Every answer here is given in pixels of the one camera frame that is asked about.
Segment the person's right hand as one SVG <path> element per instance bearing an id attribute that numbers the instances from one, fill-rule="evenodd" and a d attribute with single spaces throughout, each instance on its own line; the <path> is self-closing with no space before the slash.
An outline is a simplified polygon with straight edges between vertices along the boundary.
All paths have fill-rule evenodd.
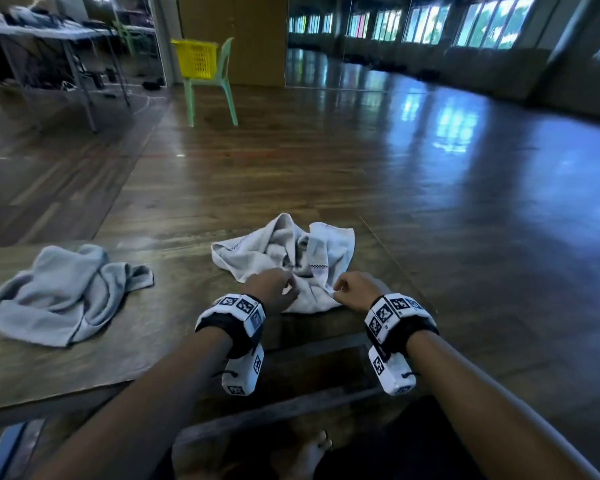
<path id="1" fill-rule="evenodd" d="M 350 302 L 341 304 L 359 313 L 368 313 L 377 300 L 392 291 L 381 280 L 366 272 L 348 271 L 342 274 L 352 274 L 350 280 Z"/>

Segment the person's left hand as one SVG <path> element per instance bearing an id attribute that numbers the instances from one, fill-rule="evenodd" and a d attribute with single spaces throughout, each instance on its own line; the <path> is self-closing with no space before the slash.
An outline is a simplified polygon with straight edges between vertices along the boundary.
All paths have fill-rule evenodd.
<path id="1" fill-rule="evenodd" d="M 282 314 L 289 306 L 276 306 L 275 303 L 275 269 L 267 269 L 261 273 L 252 274 L 242 284 L 240 291 L 259 300 L 267 317 Z"/>

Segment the white towel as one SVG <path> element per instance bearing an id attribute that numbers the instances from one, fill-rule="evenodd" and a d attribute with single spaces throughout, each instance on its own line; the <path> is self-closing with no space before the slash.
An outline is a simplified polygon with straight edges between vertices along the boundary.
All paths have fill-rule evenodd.
<path id="1" fill-rule="evenodd" d="M 348 270 L 355 243 L 352 228 L 315 222 L 305 231 L 289 214 L 280 214 L 252 233 L 213 243 L 211 257 L 240 283 L 266 269 L 292 272 L 298 297 L 285 313 L 310 315 L 340 307 L 333 286 Z"/>

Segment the person's left forearm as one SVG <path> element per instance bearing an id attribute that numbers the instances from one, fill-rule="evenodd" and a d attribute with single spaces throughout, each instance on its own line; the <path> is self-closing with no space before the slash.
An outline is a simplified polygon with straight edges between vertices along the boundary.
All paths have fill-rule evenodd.
<path id="1" fill-rule="evenodd" d="M 188 335 L 90 418 L 31 480 L 146 480 L 232 344 L 219 328 Z"/>

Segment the person's right forearm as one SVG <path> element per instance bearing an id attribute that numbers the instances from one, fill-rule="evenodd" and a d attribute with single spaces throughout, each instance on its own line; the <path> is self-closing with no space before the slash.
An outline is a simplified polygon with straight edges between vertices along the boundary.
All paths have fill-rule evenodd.
<path id="1" fill-rule="evenodd" d="M 600 480 L 558 430 L 432 331 L 406 352 L 488 480 Z"/>

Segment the person's bare foot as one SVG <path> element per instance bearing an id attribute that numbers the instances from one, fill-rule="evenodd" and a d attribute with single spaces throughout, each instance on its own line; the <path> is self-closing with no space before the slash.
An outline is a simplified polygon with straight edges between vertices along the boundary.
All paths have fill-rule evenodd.
<path id="1" fill-rule="evenodd" d="M 271 466 L 279 480 L 313 480 L 318 464 L 332 449 L 333 441 L 323 429 L 297 451 L 271 453 Z"/>

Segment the green plastic chair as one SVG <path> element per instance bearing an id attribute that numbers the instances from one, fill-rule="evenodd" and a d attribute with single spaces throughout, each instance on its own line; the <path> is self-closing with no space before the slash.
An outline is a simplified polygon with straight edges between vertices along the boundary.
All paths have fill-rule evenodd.
<path id="1" fill-rule="evenodd" d="M 210 80 L 184 79 L 184 94 L 187 104 L 187 120 L 190 127 L 194 126 L 195 103 L 194 103 L 194 86 L 215 86 L 223 89 L 226 101 L 230 110 L 231 119 L 234 126 L 238 126 L 237 113 L 233 101 L 230 81 L 228 76 L 229 60 L 231 54 L 233 37 L 228 38 L 222 44 L 218 45 L 217 51 L 217 71 L 215 76 Z"/>

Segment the light blue towel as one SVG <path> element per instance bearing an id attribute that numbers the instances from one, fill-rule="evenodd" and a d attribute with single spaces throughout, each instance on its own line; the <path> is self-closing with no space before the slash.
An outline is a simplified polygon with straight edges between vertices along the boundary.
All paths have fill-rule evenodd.
<path id="1" fill-rule="evenodd" d="M 1 284 L 0 334 L 66 348 L 103 329 L 128 293 L 153 285 L 147 266 L 112 262 L 101 246 L 47 246 L 30 269 Z"/>

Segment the yellow plastic basket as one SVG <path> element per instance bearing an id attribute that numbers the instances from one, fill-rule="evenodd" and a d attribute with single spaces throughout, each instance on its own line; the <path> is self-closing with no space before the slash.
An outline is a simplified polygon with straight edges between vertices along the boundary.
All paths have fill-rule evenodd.
<path id="1" fill-rule="evenodd" d="M 210 80 L 217 71 L 218 44 L 192 39 L 172 39 L 184 79 Z"/>

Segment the grey folding table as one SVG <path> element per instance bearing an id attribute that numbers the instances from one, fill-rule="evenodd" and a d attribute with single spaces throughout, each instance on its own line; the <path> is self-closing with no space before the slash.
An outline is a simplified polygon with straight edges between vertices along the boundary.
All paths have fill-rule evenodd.
<path id="1" fill-rule="evenodd" d="M 120 86 L 123 100 L 131 108 L 125 76 L 111 42 L 118 36 L 117 30 L 96 20 L 76 23 L 54 14 L 30 13 L 23 7 L 16 7 L 9 19 L 12 24 L 0 13 L 0 47 L 33 116 L 37 116 L 33 93 L 71 93 L 80 100 L 89 128 L 97 132 L 91 93 L 115 94 L 105 90 L 100 73 L 87 70 L 75 50 L 76 43 L 95 45 L 97 39 L 105 41 L 113 63 L 111 81 Z"/>

